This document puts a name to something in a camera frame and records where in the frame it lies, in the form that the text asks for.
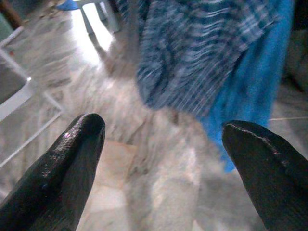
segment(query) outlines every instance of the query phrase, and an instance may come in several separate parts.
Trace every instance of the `marble floor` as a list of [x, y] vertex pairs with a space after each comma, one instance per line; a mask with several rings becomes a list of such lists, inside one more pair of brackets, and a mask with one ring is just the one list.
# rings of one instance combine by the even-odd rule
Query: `marble floor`
[[[142, 104], [134, 79], [136, 63], [126, 54], [130, 41], [125, 30], [109, 33], [91, 4], [85, 7], [95, 32], [91, 36], [80, 11], [42, 17], [46, 11], [46, 4], [36, 9], [24, 31], [4, 49], [67, 113], [0, 169], [0, 198], [71, 118], [95, 112], [106, 122], [106, 138], [131, 145], [134, 154], [118, 163], [120, 170], [129, 164], [125, 175], [105, 172], [109, 182], [93, 187], [96, 193], [89, 201], [106, 209], [86, 208], [93, 209], [92, 216], [87, 223], [81, 220], [80, 231], [265, 230], [239, 174], [224, 174], [202, 126], [188, 114], [168, 108], [152, 111]], [[55, 113], [38, 93], [0, 122], [0, 147], [12, 150]], [[270, 129], [308, 158], [307, 96], [282, 84]], [[102, 192], [115, 201], [112, 206], [100, 197]]]

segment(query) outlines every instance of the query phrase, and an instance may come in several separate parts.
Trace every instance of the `white chair leg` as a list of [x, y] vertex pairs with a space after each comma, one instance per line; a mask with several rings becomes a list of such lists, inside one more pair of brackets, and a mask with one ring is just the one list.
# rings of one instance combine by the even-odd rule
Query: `white chair leg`
[[82, 14], [82, 17], [83, 17], [83, 21], [84, 21], [84, 23], [85, 23], [85, 26], [86, 26], [86, 29], [87, 29], [88, 34], [94, 33], [93, 28], [91, 27], [91, 24], [90, 24], [90, 22], [89, 22], [89, 20], [88, 20], [88, 17], [87, 17], [87, 15], [86, 15], [85, 11], [83, 10], [82, 7], [80, 7], [80, 10], [81, 10], [81, 14]]
[[108, 2], [108, 0], [103, 0], [104, 7], [107, 12], [107, 20], [108, 20], [108, 27], [113, 32], [117, 32], [120, 30], [120, 25], [117, 21], [117, 18]]
[[100, 20], [101, 20], [102, 22], [103, 22], [104, 20], [106, 20], [107, 18], [106, 18], [105, 14], [104, 14], [104, 12], [103, 12], [103, 10], [102, 10], [101, 5], [100, 5], [99, 3], [95, 3], [95, 7], [96, 7], [96, 11], [97, 11], [97, 14], [98, 14]]

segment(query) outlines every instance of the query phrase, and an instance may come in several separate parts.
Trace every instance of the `blue object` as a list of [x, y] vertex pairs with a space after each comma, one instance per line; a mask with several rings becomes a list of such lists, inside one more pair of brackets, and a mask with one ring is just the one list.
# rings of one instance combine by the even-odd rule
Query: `blue object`
[[71, 11], [79, 9], [77, 3], [75, 3], [73, 0], [67, 0], [61, 5], [56, 6], [56, 8], [62, 11]]
[[[129, 0], [117, 0], [127, 21]], [[207, 116], [238, 58], [276, 20], [268, 0], [136, 0], [143, 102]]]
[[227, 173], [234, 169], [234, 164], [222, 145], [223, 123], [245, 120], [267, 126], [282, 76], [293, 2], [272, 1], [279, 15], [278, 22], [249, 47], [224, 83], [208, 117], [199, 118], [210, 139], [221, 150]]

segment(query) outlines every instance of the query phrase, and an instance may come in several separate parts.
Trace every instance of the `blue towel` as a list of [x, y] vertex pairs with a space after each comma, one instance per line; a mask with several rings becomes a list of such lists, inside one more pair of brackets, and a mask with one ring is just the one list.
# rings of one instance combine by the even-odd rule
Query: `blue towel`
[[79, 9], [77, 4], [73, 0], [67, 0], [61, 5], [56, 6], [56, 8], [62, 11], [71, 11]]
[[293, 0], [271, 3], [279, 14], [278, 23], [238, 60], [237, 68], [224, 83], [208, 117], [199, 118], [210, 139], [221, 150], [226, 172], [232, 171], [234, 164], [222, 145], [223, 123], [236, 119], [267, 126], [281, 80], [292, 25]]

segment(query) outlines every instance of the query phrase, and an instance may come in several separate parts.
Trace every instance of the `checkered fabric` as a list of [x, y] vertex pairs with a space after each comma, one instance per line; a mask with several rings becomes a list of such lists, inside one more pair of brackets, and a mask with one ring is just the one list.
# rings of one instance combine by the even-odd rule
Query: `checkered fabric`
[[[117, 0], [125, 20], [129, 1]], [[151, 108], [207, 115], [236, 61], [276, 21], [267, 0], [135, 0], [137, 83]]]

